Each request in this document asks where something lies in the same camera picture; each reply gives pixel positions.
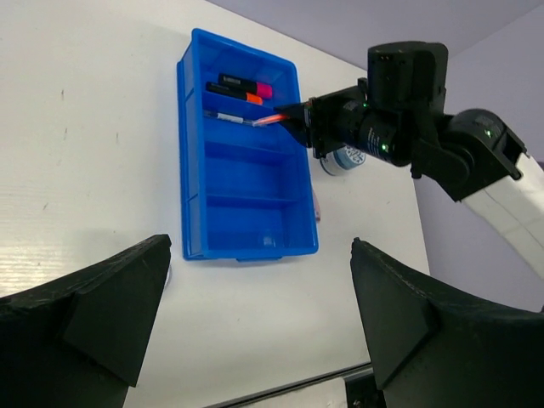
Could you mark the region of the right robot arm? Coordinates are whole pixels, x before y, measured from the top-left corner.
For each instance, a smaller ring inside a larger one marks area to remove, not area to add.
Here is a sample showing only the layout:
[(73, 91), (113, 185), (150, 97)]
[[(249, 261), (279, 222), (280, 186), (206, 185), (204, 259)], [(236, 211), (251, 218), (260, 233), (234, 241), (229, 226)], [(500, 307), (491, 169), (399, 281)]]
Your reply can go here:
[(369, 49), (353, 87), (277, 108), (281, 125), (318, 159), (348, 146), (415, 179), (435, 181), (543, 271), (543, 170), (515, 132), (484, 109), (446, 114), (448, 48), (390, 42)]

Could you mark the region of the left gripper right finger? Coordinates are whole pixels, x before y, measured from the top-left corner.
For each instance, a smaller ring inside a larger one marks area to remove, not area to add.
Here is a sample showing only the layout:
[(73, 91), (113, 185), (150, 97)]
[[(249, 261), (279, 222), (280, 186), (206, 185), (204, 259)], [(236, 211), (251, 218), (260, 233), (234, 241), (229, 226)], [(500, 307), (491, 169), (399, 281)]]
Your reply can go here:
[(388, 406), (542, 406), (542, 314), (463, 292), (358, 239), (350, 268)]

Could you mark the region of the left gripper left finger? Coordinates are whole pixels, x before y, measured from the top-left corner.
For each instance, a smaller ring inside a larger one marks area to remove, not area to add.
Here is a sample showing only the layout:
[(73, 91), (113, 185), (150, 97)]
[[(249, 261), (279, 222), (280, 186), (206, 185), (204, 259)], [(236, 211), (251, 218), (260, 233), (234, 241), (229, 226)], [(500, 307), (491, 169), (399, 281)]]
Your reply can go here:
[(153, 235), (1, 299), (3, 407), (121, 407), (144, 362), (171, 260)]

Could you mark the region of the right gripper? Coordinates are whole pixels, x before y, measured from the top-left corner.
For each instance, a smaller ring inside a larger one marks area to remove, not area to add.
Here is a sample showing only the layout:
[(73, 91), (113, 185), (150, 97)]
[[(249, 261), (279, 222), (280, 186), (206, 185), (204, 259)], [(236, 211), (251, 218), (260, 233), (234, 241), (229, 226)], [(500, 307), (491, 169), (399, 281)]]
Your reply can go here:
[(275, 112), (282, 116), (280, 125), (304, 148), (310, 148), (315, 159), (345, 145), (339, 122), (343, 107), (355, 102), (355, 107), (367, 103), (368, 81), (357, 79), (354, 86), (312, 97), (304, 103), (281, 105)]

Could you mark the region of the orange thin pen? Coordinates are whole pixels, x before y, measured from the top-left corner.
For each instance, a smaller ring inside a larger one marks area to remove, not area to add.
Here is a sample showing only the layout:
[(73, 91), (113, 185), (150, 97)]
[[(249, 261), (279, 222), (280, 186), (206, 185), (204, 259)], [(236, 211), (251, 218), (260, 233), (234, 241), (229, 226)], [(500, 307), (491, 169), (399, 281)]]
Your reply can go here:
[(256, 120), (252, 121), (253, 127), (265, 127), (268, 125), (273, 125), (276, 123), (280, 123), (286, 119), (286, 116), (283, 114), (274, 114), (270, 116), (265, 116)]

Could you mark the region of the orange capped black highlighter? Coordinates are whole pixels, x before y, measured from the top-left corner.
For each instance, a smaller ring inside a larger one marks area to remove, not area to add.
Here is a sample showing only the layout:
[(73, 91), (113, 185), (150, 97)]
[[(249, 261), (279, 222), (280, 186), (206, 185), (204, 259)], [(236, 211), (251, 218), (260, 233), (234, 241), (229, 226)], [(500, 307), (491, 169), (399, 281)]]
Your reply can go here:
[(234, 99), (244, 100), (255, 105), (263, 104), (263, 99), (256, 94), (248, 93), (239, 89), (229, 88), (215, 82), (207, 82), (206, 90), (211, 93), (221, 94), (223, 96), (228, 96)]

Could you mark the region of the blue tape roll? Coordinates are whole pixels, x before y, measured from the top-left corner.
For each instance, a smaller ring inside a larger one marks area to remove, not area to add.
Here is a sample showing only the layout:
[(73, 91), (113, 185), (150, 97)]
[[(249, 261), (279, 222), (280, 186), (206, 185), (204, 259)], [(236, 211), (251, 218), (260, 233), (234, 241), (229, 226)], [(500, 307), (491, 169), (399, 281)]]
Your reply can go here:
[(341, 176), (366, 161), (366, 153), (350, 146), (343, 146), (340, 149), (327, 153), (320, 158), (320, 165), (323, 170), (331, 176)]

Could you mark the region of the pink capped black highlighter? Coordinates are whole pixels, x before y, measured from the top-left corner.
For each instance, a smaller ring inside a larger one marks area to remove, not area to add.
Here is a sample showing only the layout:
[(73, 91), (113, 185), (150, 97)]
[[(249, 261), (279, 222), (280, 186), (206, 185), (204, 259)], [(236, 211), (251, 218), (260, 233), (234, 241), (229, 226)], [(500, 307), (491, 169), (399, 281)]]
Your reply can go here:
[(257, 95), (263, 99), (272, 99), (273, 97), (273, 88), (267, 83), (256, 82), (224, 73), (218, 74), (218, 83), (229, 88)]

